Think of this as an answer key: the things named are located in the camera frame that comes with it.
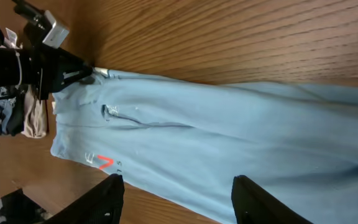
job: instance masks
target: wood grain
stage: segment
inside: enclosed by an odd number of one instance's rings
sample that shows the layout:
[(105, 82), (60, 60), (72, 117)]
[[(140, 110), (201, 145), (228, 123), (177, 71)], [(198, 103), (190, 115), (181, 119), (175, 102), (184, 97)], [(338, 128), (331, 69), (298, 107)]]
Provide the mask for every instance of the wood grain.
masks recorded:
[[(358, 0), (29, 2), (69, 25), (63, 48), (99, 67), (210, 84), (272, 80), (358, 86)], [(0, 0), (0, 25), (18, 31), (25, 20), (12, 7), (10, 0)], [(106, 174), (52, 157), (50, 118), (45, 139), (1, 138), (0, 196), (23, 187), (57, 213)], [(122, 223), (212, 221), (127, 185)]]

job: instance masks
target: wooden surface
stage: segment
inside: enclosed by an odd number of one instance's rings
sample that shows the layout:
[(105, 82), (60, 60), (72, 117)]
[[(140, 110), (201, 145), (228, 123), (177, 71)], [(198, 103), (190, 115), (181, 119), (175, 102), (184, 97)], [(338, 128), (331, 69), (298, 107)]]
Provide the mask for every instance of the wooden surface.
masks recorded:
[[(70, 27), (63, 47), (99, 67), (200, 83), (358, 86), (358, 0), (31, 0)], [(0, 0), (0, 26), (25, 20)], [(23, 187), (59, 212), (106, 174), (50, 155), (55, 135), (1, 138), (0, 196)], [(129, 185), (121, 223), (212, 223)]]

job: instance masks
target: clothing tag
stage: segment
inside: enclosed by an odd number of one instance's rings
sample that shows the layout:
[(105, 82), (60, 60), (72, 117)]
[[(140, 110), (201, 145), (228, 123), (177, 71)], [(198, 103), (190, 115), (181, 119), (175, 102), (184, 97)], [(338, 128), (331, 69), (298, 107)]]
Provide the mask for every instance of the clothing tag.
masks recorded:
[(6, 28), (7, 38), (11, 42), (11, 46), (13, 49), (16, 48), (16, 42), (17, 42), (17, 34), (10, 29)]

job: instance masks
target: wooden floor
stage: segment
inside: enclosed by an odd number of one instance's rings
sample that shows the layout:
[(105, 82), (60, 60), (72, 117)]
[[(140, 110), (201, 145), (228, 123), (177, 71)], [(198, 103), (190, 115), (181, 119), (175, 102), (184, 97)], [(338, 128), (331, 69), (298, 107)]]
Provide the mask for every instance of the wooden floor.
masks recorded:
[[(358, 86), (358, 0), (31, 0), (70, 27), (63, 47), (99, 67), (220, 84), (271, 80)], [(0, 0), (0, 26), (25, 20)], [(23, 187), (59, 212), (106, 174), (1, 138), (0, 196)], [(129, 185), (121, 223), (213, 223)]]

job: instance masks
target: beige cloth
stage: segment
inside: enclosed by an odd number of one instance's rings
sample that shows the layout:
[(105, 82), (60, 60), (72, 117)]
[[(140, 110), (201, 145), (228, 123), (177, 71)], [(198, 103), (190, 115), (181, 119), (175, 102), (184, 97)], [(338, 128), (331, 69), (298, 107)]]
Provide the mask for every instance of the beige cloth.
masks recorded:
[(44, 100), (38, 100), (29, 85), (24, 97), (24, 130), (28, 138), (40, 139), (47, 135), (48, 118)]

